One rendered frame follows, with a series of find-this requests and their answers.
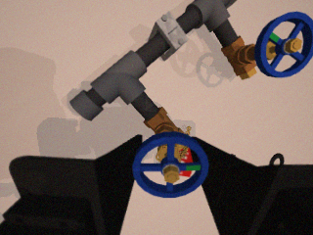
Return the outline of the small black rubber ring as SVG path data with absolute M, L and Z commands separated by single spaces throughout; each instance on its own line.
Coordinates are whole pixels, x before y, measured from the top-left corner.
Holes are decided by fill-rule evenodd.
M 280 159 L 280 165 L 283 165 L 285 162 L 284 156 L 282 154 L 276 154 L 272 157 L 269 165 L 273 165 L 276 159 Z

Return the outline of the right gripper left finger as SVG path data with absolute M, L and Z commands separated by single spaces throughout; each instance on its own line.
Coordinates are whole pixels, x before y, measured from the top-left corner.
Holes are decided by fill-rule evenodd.
M 9 171 L 23 194 L 86 198 L 98 235 L 120 235 L 135 178 L 133 163 L 142 134 L 95 160 L 22 156 Z M 96 161 L 99 160 L 99 161 Z

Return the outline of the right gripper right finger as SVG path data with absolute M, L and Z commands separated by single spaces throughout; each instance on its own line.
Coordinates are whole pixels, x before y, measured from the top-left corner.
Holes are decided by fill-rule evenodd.
M 192 137 L 207 155 L 201 187 L 219 235 L 255 235 L 281 189 L 313 188 L 313 164 L 256 166 Z

